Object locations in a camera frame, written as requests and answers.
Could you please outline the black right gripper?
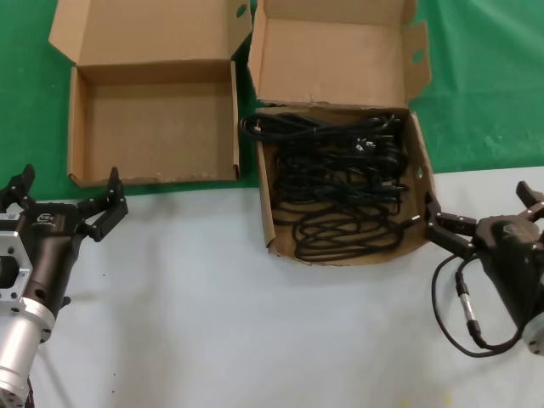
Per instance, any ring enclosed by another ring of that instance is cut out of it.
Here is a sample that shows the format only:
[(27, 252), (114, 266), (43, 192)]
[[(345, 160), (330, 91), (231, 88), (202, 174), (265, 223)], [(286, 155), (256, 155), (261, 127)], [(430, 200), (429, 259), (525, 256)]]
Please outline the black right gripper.
[(458, 258), (479, 256), (507, 312), (518, 327), (543, 326), (543, 193), (520, 181), (516, 194), (526, 210), (517, 215), (474, 218), (443, 212), (425, 194), (425, 236)]

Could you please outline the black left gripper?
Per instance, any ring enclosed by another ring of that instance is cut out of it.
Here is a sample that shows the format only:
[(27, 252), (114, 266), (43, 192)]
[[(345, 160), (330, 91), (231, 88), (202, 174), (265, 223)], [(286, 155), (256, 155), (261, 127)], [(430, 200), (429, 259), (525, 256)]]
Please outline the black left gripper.
[(13, 204), (22, 210), (16, 231), (20, 234), (32, 271), (23, 296), (45, 306), (53, 316), (62, 309), (71, 270), (83, 236), (102, 241), (128, 214), (127, 199), (117, 167), (106, 191), (77, 206), (37, 203), (30, 197), (35, 170), (27, 164), (1, 189), (1, 212)]

